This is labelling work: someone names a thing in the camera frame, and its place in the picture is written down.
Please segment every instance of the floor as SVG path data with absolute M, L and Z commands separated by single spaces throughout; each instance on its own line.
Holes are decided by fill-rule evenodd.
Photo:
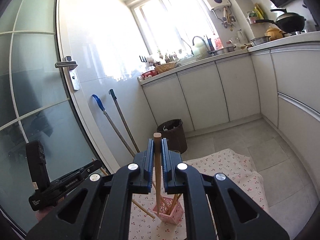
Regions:
M 304 166 L 280 135 L 259 119 L 224 130 L 187 138 L 183 160 L 230 148 L 251 157 L 264 180 L 270 215 L 293 239 L 308 222 L 319 199 Z

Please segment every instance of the wall cabinet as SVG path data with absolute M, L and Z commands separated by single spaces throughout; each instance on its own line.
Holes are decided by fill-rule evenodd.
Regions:
M 261 113 L 278 126 L 278 92 L 269 50 L 251 55 L 259 88 Z
M 184 131 L 194 130 L 188 106 L 176 75 L 170 75 L 156 83 L 145 85 L 143 90 L 157 125 L 171 119 L 181 119 Z
M 279 96 L 279 130 L 300 152 L 317 192 L 320 191 L 320 115 L 286 96 Z
M 226 123 L 228 111 L 214 62 L 178 73 L 195 130 Z
M 260 113 L 259 93 L 251 57 L 217 61 L 229 119 L 234 121 Z
M 320 45 L 305 44 L 271 50 L 278 91 L 320 112 Z

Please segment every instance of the door frame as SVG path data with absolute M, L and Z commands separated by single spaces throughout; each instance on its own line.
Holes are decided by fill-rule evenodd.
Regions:
M 63 6 L 65 4 L 65 1 L 66 0 L 56 1 L 56 35 L 60 59 L 63 59 L 65 56 L 72 56 L 67 29 L 67 20 L 65 17 L 66 12 L 65 7 Z M 120 168 L 120 166 L 111 153 L 109 147 L 107 146 L 93 118 L 81 86 L 79 90 L 74 91 L 69 76 L 69 70 L 67 68 L 63 68 L 62 72 L 66 80 L 67 89 L 70 93 L 70 100 L 72 100 L 76 114 L 78 115 L 80 121 L 79 125 L 83 126 L 83 129 L 88 139 L 92 143 L 93 148 L 96 150 L 97 154 L 99 155 L 109 172 L 115 173 Z

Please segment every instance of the countertop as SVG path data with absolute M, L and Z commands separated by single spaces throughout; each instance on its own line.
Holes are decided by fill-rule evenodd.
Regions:
M 229 52 L 229 53 L 225 53 L 222 55 L 217 55 L 214 57 L 209 57 L 209 58 L 205 58 L 202 60 L 197 60 L 195 62 L 191 62 L 188 64 L 185 64 L 181 67 L 177 67 L 174 68 L 172 70 L 169 70 L 167 72 L 158 74 L 152 78 L 148 78 L 146 80 L 142 80 L 140 82 L 140 85 L 145 85 L 147 83 L 153 82 L 159 78 L 168 76 L 170 74 L 174 74 L 177 73 L 179 71 L 188 69 L 188 68 L 192 68 L 195 66 L 199 66 L 208 62 L 212 62 L 212 61 L 217 61 L 220 59 L 224 59 L 227 57 L 234 57 L 234 56 L 238 56 L 241 54 L 246 54 L 246 53 L 250 53 L 250 52 L 255 52 L 258 50 L 263 50 L 263 49 L 270 49 L 270 48 L 274 48 L 274 47 L 279 47 L 279 46 L 283 46 L 283 45 L 289 45 L 289 44 L 295 44 L 295 43 L 304 43 L 304 42 L 313 42 L 313 41 L 320 41 L 320 31 L 318 32 L 311 32 L 311 33 L 303 33 L 303 34 L 299 34 L 299 35 L 294 35 L 294 36 L 289 36 L 289 37 L 285 37 L 279 40 L 275 40 L 275 41 L 269 41 L 267 43 L 258 45 L 258 46 L 254 46 L 252 48 L 249 49 L 243 49 L 243 50 L 238 50 L 238 51 L 234 51 L 234 52 Z

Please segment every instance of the wok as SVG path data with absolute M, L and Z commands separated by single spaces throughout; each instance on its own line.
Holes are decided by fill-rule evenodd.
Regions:
M 305 18 L 297 13 L 288 13 L 286 9 L 273 9 L 273 11 L 283 11 L 284 14 L 272 20 L 256 20 L 255 23 L 272 23 L 277 25 L 286 33 L 301 32 L 305 26 Z

